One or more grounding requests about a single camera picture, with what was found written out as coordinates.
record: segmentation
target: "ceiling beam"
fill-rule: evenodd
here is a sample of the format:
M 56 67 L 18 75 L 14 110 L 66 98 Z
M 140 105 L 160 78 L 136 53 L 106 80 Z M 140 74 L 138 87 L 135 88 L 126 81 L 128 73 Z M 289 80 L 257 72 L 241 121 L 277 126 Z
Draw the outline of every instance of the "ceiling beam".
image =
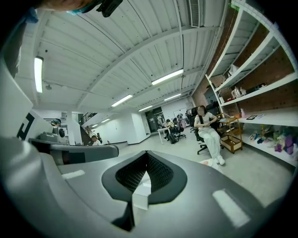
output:
M 33 92 L 33 96 L 34 96 L 34 100 L 36 101 L 36 104 L 39 104 L 40 98 L 36 91 L 36 84 L 34 80 L 34 59 L 38 54 L 38 47 L 41 42 L 41 36 L 43 34 L 43 31 L 47 24 L 47 20 L 49 19 L 51 13 L 52 11 L 45 11 L 42 9 L 38 9 L 37 15 L 38 15 L 39 21 L 37 22 L 32 35 L 33 42 L 31 43 L 29 65 L 30 65 L 30 76 L 32 80 L 31 81 L 32 92 Z
M 41 110 L 58 110 L 58 111 L 77 111 L 76 105 L 71 104 L 63 104 L 63 103 L 43 103 L 40 102 L 38 105 L 33 102 L 33 109 L 41 109 Z M 95 107 L 81 106 L 80 112 L 88 113 L 88 112 L 97 112 L 97 113 L 107 113 L 108 110 L 103 110 Z
M 154 99 L 154 100 L 152 100 L 152 101 L 150 101 L 150 102 L 147 102 L 147 103 L 145 103 L 145 104 L 139 105 L 139 106 L 138 106 L 138 110 L 140 110 L 140 109 L 142 109 L 142 108 L 144 108 L 144 107 L 147 107 L 147 106 L 156 104 L 156 103 L 158 103 L 158 102 L 160 102 L 160 101 L 164 101 L 165 99 L 167 99 L 167 98 L 169 98 L 169 97 L 172 97 L 172 96 L 174 96 L 174 95 L 176 95 L 176 94 L 179 94 L 179 93 L 181 93 L 181 94 L 183 94 L 183 93 L 188 93 L 188 92 L 190 92 L 190 91 L 193 90 L 193 89 L 194 89 L 194 85 L 188 86 L 188 87 L 184 88 L 184 89 L 181 90 L 181 91 L 178 89 L 178 90 L 176 90 L 175 92 L 166 94 L 166 95 L 164 95 L 164 96 L 162 96 L 162 97 L 160 97 L 160 98 L 157 98 L 157 99 Z
M 172 102 L 175 102 L 175 101 L 178 101 L 178 100 L 187 98 L 187 97 L 190 96 L 188 93 L 185 94 L 185 95 L 183 95 L 183 96 L 180 96 L 179 98 L 174 99 L 174 100 L 169 100 L 169 101 L 167 101 L 167 102 L 156 103 L 155 105 L 153 105 L 153 107 L 151 107 L 151 108 L 148 109 L 148 110 L 145 110 L 144 112 L 147 112 L 147 111 L 153 110 L 153 109 L 155 109 L 155 108 L 157 108 L 157 107 L 164 106 L 164 105 L 166 105 L 166 104 L 169 104 L 169 103 L 172 103 Z
M 195 33 L 195 32 L 202 32 L 202 31 L 210 31 L 217 29 L 217 27 L 199 27 L 199 28 L 192 28 L 190 26 L 183 26 L 182 27 L 182 34 L 189 34 L 189 33 Z M 130 49 L 126 53 L 124 53 L 122 56 L 120 56 L 117 60 L 115 60 L 113 63 L 111 63 L 100 75 L 97 77 L 94 82 L 90 85 L 90 87 L 87 89 L 88 92 L 91 92 L 95 86 L 103 81 L 105 77 L 119 68 L 121 65 L 123 65 L 127 60 L 134 57 L 136 54 L 139 54 L 142 50 L 147 49 L 151 46 L 156 45 L 157 43 L 161 41 L 165 41 L 167 39 L 171 39 L 173 37 L 179 36 L 179 28 L 171 29 L 169 31 L 165 31 L 163 33 L 160 33 L 158 35 L 155 35 L 147 40 L 144 40 L 134 48 Z M 84 100 L 86 99 L 88 93 L 84 94 L 83 97 L 79 100 L 77 103 L 77 107 L 80 107 Z
M 192 74 L 192 73 L 200 72 L 200 71 L 202 70 L 202 68 L 203 68 L 203 66 L 199 66 L 199 67 L 197 67 L 197 68 L 190 69 L 190 70 L 188 70 L 188 71 L 185 71 L 182 75 L 184 75 L 184 77 L 186 77 L 187 75 L 190 75 L 190 74 Z M 171 78 L 171 79 L 162 81 L 162 82 L 160 82 L 160 83 L 158 83 L 158 84 L 155 84 L 155 85 L 151 85 L 151 86 L 149 86 L 148 88 L 146 88 L 146 89 L 144 89 L 144 90 L 142 90 L 142 91 L 140 91 L 140 92 L 138 92 L 138 93 L 133 94 L 133 97 L 132 97 L 131 99 L 136 99 L 137 97 L 143 95 L 144 93 L 148 93 L 148 92 L 150 92 L 151 90 L 157 89 L 157 88 L 159 88 L 160 86 L 165 85 L 165 84 L 167 84 L 167 83 L 169 83 L 169 82 L 172 82 L 172 81 L 174 81 L 174 80 L 176 80 L 176 79 L 178 79 L 178 78 L 180 78 L 180 77 L 181 77 L 181 75 L 177 75 L 177 76 L 175 76 L 175 77 L 173 77 L 173 78 Z

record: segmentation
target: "ceiling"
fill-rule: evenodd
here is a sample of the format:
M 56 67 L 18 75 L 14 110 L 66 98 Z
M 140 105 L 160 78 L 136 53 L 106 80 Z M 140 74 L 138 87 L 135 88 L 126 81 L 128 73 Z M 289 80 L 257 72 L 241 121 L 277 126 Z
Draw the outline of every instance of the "ceiling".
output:
M 207 66 L 225 1 L 200 0 L 200 28 L 190 26 L 188 2 L 124 0 L 109 18 L 95 9 L 77 16 L 38 10 L 15 80 L 35 108 L 48 110 L 117 113 L 189 95 Z M 44 58 L 43 93 L 35 89 L 36 55 Z M 151 84 L 181 68 L 182 77 Z M 128 94 L 133 97 L 111 107 Z

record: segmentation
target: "wooden cart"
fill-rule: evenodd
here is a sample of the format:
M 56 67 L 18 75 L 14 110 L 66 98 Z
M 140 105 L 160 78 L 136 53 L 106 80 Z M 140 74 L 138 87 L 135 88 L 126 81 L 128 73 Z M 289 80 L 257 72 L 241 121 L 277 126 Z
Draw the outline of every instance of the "wooden cart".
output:
M 223 136 L 220 138 L 220 144 L 223 145 L 225 148 L 227 148 L 230 152 L 233 154 L 237 150 L 243 149 L 243 143 L 242 143 L 242 136 L 241 136 L 241 127 L 238 118 L 231 117 L 231 118 L 224 118 L 222 117 L 219 120 L 220 123 L 225 125 L 222 127 L 223 129 L 219 128 L 219 131 L 223 132 Z M 235 128 L 234 130 L 231 129 L 231 124 L 238 123 L 238 128 Z

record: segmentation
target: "white pillar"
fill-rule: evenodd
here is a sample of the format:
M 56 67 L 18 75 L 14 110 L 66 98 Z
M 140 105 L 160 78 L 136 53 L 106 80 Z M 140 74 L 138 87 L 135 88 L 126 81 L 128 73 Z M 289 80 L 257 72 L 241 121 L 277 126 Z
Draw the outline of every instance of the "white pillar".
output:
M 143 124 L 141 114 L 128 113 L 124 117 L 128 144 L 140 143 L 146 139 L 146 132 Z
M 67 111 L 67 131 L 68 131 L 68 140 L 70 145 L 75 145 L 75 136 L 74 136 L 74 127 L 72 122 L 72 112 Z

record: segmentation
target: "air vent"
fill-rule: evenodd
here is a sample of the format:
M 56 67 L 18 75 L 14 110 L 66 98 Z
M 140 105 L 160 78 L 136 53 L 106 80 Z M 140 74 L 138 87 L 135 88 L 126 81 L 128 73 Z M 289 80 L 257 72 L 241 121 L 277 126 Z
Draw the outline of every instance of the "air vent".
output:
M 188 0 L 190 5 L 190 21 L 192 27 L 200 27 L 199 0 Z

